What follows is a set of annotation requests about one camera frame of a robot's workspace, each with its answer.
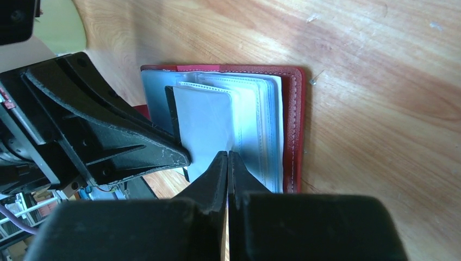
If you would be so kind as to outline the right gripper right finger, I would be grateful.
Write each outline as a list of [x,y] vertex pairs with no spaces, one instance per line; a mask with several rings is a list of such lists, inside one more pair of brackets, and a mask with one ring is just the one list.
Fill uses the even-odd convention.
[[386,207],[363,195],[277,194],[228,154],[231,260],[407,260]]

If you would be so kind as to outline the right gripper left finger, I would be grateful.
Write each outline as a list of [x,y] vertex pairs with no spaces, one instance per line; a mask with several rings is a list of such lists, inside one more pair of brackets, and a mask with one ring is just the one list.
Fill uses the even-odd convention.
[[166,200],[71,201],[39,229],[26,260],[224,260],[225,151]]

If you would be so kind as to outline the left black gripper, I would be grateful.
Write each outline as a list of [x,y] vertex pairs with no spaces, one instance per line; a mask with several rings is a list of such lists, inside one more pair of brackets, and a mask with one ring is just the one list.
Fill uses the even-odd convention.
[[179,142],[128,104],[84,52],[1,74],[1,190],[117,184],[182,167]]

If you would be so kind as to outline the red leather card holder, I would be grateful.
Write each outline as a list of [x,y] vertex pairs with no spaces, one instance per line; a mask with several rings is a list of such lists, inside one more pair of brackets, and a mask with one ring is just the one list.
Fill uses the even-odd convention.
[[271,192],[301,191],[306,78],[300,67],[144,65],[139,110],[172,134],[164,88],[173,86],[190,182],[218,151],[240,154]]

